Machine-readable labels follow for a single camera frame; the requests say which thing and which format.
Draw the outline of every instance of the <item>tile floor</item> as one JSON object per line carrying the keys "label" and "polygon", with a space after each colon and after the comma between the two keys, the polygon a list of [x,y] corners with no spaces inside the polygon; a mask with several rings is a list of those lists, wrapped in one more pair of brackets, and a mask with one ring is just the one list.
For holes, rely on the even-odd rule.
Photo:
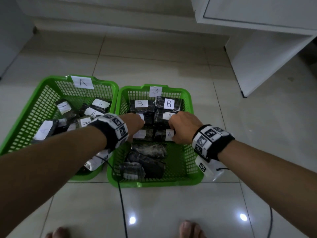
{"label": "tile floor", "polygon": [[[0,82],[2,142],[39,81],[82,74],[119,87],[144,83],[187,89],[203,123],[237,140],[317,172],[317,80],[293,58],[247,99],[222,49],[114,40],[44,32],[35,35]],[[192,187],[123,189],[129,237],[177,237],[182,220],[201,224],[208,237],[266,237],[269,207],[231,172]],[[240,214],[248,219],[242,221]],[[273,213],[272,238],[305,237]],[[68,182],[8,237],[40,238],[58,226],[73,237],[124,237],[119,192],[106,169],[89,182]]]}

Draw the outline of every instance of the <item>person's left hand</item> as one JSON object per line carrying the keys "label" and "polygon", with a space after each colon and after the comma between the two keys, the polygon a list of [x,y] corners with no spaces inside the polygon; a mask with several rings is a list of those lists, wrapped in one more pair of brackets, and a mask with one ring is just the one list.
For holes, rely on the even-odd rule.
{"label": "person's left hand", "polygon": [[144,126],[144,121],[141,119],[140,115],[128,113],[124,115],[119,115],[119,117],[125,122],[129,131],[128,141],[133,140],[133,135],[138,132]]}

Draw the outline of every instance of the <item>green plastic basket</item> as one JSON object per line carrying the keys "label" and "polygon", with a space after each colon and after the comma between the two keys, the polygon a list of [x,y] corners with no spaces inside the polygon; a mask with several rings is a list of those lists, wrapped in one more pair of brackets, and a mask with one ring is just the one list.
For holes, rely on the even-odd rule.
{"label": "green plastic basket", "polygon": [[[71,76],[49,76],[43,79],[34,90],[28,103],[2,143],[0,155],[30,145],[32,138],[44,120],[61,118],[61,114],[54,104],[55,101],[61,98],[70,101],[76,109],[79,109],[84,102],[91,104],[96,96],[112,99],[109,112],[113,113],[119,90],[118,85],[115,82],[98,80],[91,76],[80,75],[80,77],[91,78],[94,89],[75,88]],[[77,172],[71,180],[90,180],[101,170],[102,166],[89,173]]]}
{"label": "green plastic basket", "polygon": [[[192,99],[189,92],[183,88],[169,88],[167,85],[144,84],[143,86],[125,86],[119,90],[116,114],[122,115],[129,110],[129,100],[154,100],[149,97],[150,86],[160,86],[162,88],[162,96],[169,98],[181,98],[184,100],[182,110],[194,113]],[[118,187],[117,180],[120,180],[120,187],[162,187],[177,185],[196,185],[201,182],[204,174],[195,164],[196,153],[191,145],[179,145],[173,142],[166,142],[167,158],[165,172],[162,179],[142,179],[142,180],[126,180],[119,173],[119,164],[125,159],[131,149],[131,144],[126,142],[117,148],[109,163],[113,166],[114,171],[108,166],[107,176],[109,182]]]}

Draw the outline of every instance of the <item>forearm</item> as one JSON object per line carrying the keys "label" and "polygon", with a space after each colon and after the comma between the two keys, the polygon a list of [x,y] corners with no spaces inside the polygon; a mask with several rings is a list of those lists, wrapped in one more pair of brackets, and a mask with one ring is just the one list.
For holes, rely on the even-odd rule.
{"label": "forearm", "polygon": [[299,230],[317,234],[316,173],[235,140],[218,158]]}
{"label": "forearm", "polygon": [[0,157],[0,180],[6,181],[0,183],[0,237],[45,203],[105,146],[106,137],[89,126]]}

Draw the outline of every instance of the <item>person's right arm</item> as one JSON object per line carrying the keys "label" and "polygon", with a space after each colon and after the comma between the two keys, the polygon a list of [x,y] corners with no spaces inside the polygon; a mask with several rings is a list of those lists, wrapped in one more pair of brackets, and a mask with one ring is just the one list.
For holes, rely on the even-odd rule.
{"label": "person's right arm", "polygon": [[[192,144],[203,125],[188,112],[173,115],[169,123],[179,144]],[[301,232],[317,236],[317,173],[236,140],[218,159]]]}

